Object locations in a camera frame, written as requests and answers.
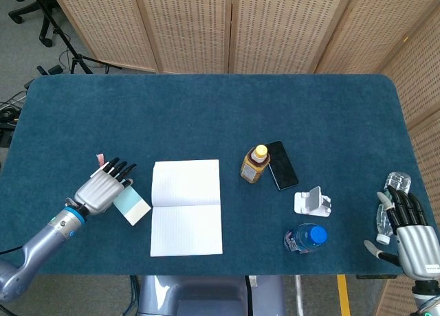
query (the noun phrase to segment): notebook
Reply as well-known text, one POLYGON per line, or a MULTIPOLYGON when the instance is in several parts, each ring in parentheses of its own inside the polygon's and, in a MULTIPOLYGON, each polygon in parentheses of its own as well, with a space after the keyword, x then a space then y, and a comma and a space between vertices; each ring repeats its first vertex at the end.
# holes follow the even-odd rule
POLYGON ((218 159, 156 162, 151 203, 151 256, 223 253, 218 159))

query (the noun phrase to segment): honey bottle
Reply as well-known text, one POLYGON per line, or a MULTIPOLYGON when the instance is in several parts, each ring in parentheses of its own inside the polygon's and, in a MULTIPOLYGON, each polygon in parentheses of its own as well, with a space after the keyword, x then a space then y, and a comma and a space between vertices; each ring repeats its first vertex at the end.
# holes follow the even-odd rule
POLYGON ((249 183, 255 183, 270 161, 265 145, 250 149, 241 165, 240 175, 249 183))

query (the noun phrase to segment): chair wheel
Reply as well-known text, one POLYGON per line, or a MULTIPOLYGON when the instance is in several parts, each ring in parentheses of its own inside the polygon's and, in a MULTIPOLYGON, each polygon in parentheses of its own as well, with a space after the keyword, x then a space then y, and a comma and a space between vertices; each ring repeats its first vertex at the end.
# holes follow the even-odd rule
POLYGON ((22 24, 23 18, 21 16, 12 16, 9 14, 9 17, 17 24, 22 24))
POLYGON ((42 38, 40 39, 41 43, 44 44, 46 47, 52 47, 52 40, 48 38, 42 38))

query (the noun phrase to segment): yellow cap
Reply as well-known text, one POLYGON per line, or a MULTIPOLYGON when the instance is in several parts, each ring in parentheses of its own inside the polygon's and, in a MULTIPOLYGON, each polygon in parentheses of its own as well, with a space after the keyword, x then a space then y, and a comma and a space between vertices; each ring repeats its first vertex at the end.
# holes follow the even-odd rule
POLYGON ((260 144, 259 146, 257 146, 255 148, 255 155, 258 158, 265 158, 266 155, 267 155, 267 148, 266 148, 266 146, 263 145, 263 144, 260 144))

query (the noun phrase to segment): robotic arm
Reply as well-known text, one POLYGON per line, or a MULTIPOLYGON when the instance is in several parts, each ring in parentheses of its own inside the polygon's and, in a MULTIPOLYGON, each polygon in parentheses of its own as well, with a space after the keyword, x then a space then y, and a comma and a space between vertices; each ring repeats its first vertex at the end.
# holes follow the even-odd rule
POLYGON ((440 316, 440 244, 435 230, 429 226, 420 202, 414 194, 387 187, 392 201, 383 193, 377 196, 383 203, 393 233, 397 239, 398 256, 383 252, 368 241, 365 247, 381 260, 402 267, 415 280, 412 288, 418 310, 411 316, 440 316))
POLYGON ((124 169, 127 162, 116 165, 118 162, 119 158, 115 158, 94 172, 73 199, 66 199, 66 207, 23 245, 24 263, 20 267, 0 260, 0 302, 18 298, 46 260, 85 224, 86 217, 105 212, 133 183, 131 179, 123 179, 136 165, 124 169))

